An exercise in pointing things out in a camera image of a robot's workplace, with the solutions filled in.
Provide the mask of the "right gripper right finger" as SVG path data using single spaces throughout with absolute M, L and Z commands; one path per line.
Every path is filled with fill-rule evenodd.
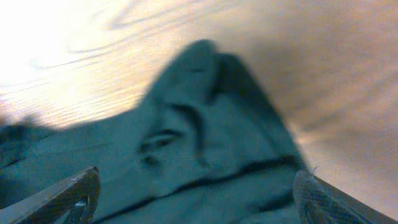
M 302 224 L 397 224 L 305 170 L 297 172 L 293 196 Z

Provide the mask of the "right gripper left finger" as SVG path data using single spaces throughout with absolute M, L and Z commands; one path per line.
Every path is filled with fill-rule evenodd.
M 1 221 L 11 224 L 64 223 L 87 224 L 93 221 L 100 196 L 97 167 L 88 167 L 71 177 L 1 210 Z

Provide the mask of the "black shirt with white logo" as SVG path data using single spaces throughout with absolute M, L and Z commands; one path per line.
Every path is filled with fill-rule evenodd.
M 99 170 L 95 223 L 298 223 L 300 154 L 240 60 L 189 45 L 139 106 L 65 130 L 12 126 L 1 206 L 89 166 Z

